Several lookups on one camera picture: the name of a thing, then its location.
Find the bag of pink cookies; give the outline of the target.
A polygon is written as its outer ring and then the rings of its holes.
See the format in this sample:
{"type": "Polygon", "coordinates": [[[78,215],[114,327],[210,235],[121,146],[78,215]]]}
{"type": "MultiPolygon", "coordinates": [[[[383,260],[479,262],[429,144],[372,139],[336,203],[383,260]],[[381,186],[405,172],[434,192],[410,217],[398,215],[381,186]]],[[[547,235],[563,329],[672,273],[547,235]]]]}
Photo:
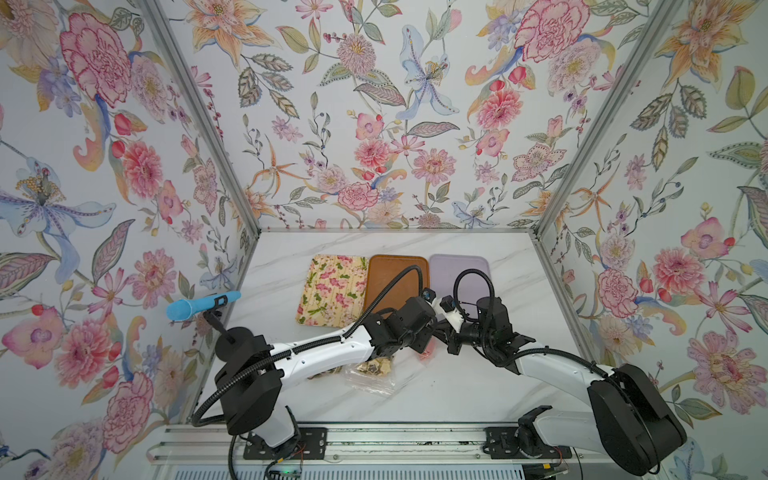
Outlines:
{"type": "Polygon", "coordinates": [[[437,340],[432,337],[427,343],[424,351],[418,355],[419,361],[422,363],[428,363],[431,361],[437,348],[437,340]]]}

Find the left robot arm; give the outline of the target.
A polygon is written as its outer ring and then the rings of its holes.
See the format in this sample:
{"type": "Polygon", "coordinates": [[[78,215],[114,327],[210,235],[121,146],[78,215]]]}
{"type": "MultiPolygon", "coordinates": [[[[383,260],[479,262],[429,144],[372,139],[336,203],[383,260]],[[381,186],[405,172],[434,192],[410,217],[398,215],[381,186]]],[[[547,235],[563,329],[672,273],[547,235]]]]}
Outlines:
{"type": "Polygon", "coordinates": [[[402,349],[425,350],[437,323],[436,302],[409,298],[384,317],[371,314],[357,328],[347,327],[302,343],[270,345],[262,335],[250,336],[215,376],[216,401],[232,436],[260,427],[260,437],[277,447],[295,436],[289,409],[280,394],[323,372],[388,358],[402,349]]]}

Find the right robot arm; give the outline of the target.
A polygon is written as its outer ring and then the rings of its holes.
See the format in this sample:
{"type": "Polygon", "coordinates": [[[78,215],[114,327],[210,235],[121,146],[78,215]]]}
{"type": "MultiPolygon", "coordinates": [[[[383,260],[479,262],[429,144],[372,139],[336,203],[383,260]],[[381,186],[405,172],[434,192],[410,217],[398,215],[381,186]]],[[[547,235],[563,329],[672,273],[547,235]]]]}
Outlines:
{"type": "Polygon", "coordinates": [[[470,345],[495,367],[556,387],[588,406],[586,412],[556,411],[550,405],[526,412],[516,422],[512,447],[517,453],[537,458],[560,446],[590,450],[644,476],[656,473],[687,442],[685,429],[640,368],[599,365],[541,345],[513,330],[497,298],[480,299],[476,319],[450,296],[433,306],[450,354],[470,345]]]}

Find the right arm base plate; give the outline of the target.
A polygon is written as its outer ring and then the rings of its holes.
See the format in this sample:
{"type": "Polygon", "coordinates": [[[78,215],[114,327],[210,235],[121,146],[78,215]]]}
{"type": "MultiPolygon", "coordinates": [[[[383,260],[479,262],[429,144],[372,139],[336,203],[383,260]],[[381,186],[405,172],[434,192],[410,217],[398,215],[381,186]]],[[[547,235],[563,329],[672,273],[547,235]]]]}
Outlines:
{"type": "Polygon", "coordinates": [[[573,453],[569,447],[546,444],[534,428],[534,421],[551,409],[551,405],[536,407],[525,413],[515,426],[485,428],[483,453],[494,460],[570,459],[573,453]]]}

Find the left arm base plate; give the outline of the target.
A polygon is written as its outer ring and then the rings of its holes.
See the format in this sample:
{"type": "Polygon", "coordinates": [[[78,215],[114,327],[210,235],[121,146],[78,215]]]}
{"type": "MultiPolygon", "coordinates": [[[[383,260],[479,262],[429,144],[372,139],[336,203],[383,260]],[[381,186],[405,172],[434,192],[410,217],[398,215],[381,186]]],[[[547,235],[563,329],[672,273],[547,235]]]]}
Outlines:
{"type": "Polygon", "coordinates": [[[297,433],[286,442],[270,447],[255,432],[246,436],[243,453],[245,460],[323,460],[328,445],[328,429],[324,427],[300,426],[297,433]]]}

